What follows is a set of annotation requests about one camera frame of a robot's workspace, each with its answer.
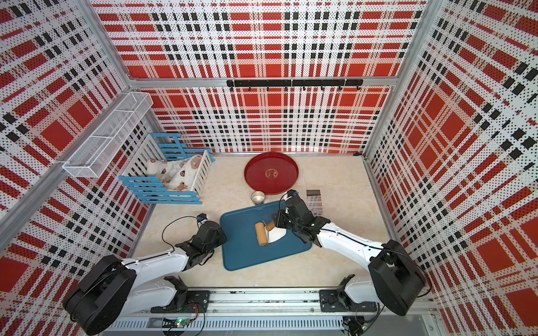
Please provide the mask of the teal plastic tray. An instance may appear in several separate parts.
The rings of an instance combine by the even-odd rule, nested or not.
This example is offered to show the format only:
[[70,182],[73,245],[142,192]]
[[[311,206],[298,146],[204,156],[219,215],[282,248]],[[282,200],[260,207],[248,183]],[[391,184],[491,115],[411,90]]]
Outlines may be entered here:
[[241,270],[273,260],[293,256],[311,249],[294,233],[267,246],[260,246],[256,236],[257,223],[269,223],[278,210],[276,202],[230,211],[220,218],[227,242],[222,246],[223,263],[228,271]]

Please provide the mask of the wooden rolling pin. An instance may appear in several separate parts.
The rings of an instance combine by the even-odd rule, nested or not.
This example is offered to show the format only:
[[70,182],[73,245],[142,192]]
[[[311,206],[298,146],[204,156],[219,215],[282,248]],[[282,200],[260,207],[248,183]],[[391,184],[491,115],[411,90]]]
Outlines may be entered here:
[[256,239],[259,246],[267,246],[270,244],[270,232],[275,228],[275,224],[271,221],[269,224],[258,222],[255,224]]

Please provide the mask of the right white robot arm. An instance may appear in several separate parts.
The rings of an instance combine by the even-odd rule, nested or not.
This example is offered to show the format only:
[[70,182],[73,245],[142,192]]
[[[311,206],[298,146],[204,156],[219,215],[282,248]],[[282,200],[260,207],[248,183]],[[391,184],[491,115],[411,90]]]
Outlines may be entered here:
[[346,311],[379,304],[405,316],[428,285],[423,269],[399,242],[392,239],[386,243],[374,242],[338,227],[328,218],[314,216],[296,193],[278,202],[273,222],[302,242],[340,253],[368,270],[367,280],[350,274],[337,287],[332,305]]

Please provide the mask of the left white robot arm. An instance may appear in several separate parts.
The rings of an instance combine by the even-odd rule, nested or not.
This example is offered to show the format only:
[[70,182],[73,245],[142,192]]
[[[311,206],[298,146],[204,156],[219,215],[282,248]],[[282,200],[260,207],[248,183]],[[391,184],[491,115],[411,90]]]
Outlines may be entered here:
[[180,273],[209,260],[226,243],[221,226],[200,219],[189,240],[170,250],[141,258],[103,257],[62,302],[72,322],[87,335],[97,335],[117,319],[150,310],[154,313],[201,312],[198,299],[189,300]]

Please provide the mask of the white dough piece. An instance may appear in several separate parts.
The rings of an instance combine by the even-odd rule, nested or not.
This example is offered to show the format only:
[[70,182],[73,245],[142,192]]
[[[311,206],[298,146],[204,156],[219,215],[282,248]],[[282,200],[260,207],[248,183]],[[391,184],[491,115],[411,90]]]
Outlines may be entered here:
[[274,227],[267,232],[268,243],[272,244],[282,239],[287,234],[287,229]]

